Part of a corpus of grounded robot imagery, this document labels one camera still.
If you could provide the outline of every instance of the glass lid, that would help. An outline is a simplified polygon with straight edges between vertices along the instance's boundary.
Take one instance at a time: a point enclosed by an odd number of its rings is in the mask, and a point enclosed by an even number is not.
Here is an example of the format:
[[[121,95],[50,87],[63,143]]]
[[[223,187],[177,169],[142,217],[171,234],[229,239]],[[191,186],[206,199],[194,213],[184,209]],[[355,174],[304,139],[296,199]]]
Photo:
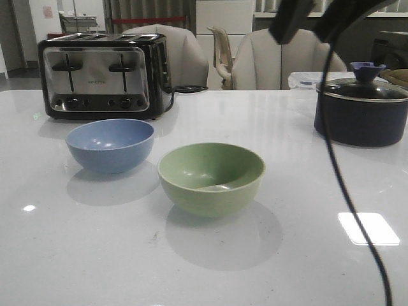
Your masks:
[[[387,82],[374,80],[362,83],[355,78],[340,78],[326,82],[324,95],[334,98],[377,103],[408,101],[408,90]]]

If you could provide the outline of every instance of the red strip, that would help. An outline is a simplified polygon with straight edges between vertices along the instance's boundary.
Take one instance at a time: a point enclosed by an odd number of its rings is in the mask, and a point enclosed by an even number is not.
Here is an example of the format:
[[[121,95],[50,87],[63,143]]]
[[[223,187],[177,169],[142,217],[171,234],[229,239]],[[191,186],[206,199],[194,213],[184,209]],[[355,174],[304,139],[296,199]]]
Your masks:
[[[185,16],[145,19],[113,19],[114,24],[153,24],[154,22],[186,21]]]

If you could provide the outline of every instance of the cooking pot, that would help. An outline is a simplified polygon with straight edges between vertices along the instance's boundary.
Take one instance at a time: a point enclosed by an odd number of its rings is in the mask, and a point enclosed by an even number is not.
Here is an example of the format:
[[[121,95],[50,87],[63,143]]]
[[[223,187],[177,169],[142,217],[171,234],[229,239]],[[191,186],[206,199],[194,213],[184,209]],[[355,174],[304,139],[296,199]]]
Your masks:
[[[321,91],[321,84],[316,86]],[[326,83],[322,97],[330,138],[360,147],[399,142],[407,122],[408,90],[386,82],[341,78]],[[324,134],[320,102],[315,129]]]

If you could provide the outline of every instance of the toaster power cord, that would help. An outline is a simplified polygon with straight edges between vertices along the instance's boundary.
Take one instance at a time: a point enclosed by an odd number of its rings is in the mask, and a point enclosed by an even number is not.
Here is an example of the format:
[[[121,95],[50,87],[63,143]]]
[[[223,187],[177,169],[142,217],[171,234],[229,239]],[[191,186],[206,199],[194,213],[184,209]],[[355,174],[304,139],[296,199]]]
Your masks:
[[[174,104],[174,95],[176,92],[180,94],[195,94],[196,92],[200,91],[206,91],[208,89],[207,86],[198,86],[198,85],[183,85],[183,86],[176,86],[171,89],[171,99],[170,99],[170,105],[168,108],[164,111],[167,112],[173,107]]]
[[[323,126],[323,132],[324,132],[324,140],[326,142],[327,150],[330,156],[330,161],[333,166],[337,182],[339,183],[340,189],[342,191],[342,194],[344,196],[344,199],[346,200],[347,206],[349,208],[349,211],[352,213],[354,220],[357,222],[357,225],[362,232],[365,240],[368,243],[368,248],[371,251],[371,254],[374,257],[374,261],[377,264],[379,273],[381,274],[381,279],[382,279],[382,284],[384,287],[384,293],[385,293],[385,298],[386,298],[386,306],[392,306],[393,305],[393,299],[392,299],[392,294],[391,294],[391,285],[390,285],[390,280],[388,278],[387,271],[385,269],[385,265],[381,259],[380,254],[378,253],[377,249],[375,248],[374,244],[371,241],[371,238],[369,237],[367,231],[364,228],[364,225],[362,224],[360,218],[358,217],[356,208],[354,207],[354,204],[351,200],[351,197],[349,195],[349,192],[347,191],[346,184],[344,183],[344,180],[342,178],[342,174],[340,172],[339,165],[337,163],[332,141],[330,138],[330,128],[328,127],[327,124],[327,114],[326,114],[326,109],[324,108],[324,89],[326,88],[326,81],[327,81],[327,74],[330,68],[330,63],[331,59],[333,57],[333,53],[335,50],[335,45],[337,43],[337,40],[339,38],[339,35],[336,35],[335,39],[330,43],[330,49],[327,55],[326,62],[324,64],[324,70],[323,70],[323,77],[321,81],[321,90],[318,94],[318,101],[319,101],[319,106],[320,106],[320,114],[321,114],[321,123]]]

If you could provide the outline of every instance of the stainless steel toaster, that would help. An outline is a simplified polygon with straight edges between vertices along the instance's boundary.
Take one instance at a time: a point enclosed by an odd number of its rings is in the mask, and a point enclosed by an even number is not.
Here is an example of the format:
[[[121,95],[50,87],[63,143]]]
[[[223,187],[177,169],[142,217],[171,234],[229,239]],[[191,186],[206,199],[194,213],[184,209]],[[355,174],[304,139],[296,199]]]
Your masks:
[[[38,44],[46,113],[154,119],[171,107],[166,37],[72,34]]]

